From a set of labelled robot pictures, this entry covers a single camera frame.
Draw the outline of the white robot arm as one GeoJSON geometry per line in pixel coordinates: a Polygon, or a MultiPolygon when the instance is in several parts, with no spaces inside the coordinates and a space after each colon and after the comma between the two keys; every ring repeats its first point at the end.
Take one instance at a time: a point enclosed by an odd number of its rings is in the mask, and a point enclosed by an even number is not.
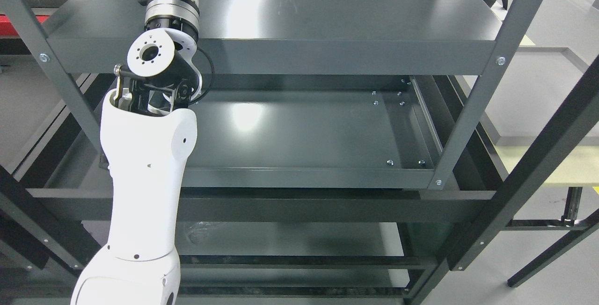
{"type": "Polygon", "coordinates": [[[100,139],[113,181],[109,236],[82,271],[73,305],[173,305],[181,280],[175,224],[197,141],[198,0],[146,0],[144,32],[102,103],[100,139]]]}

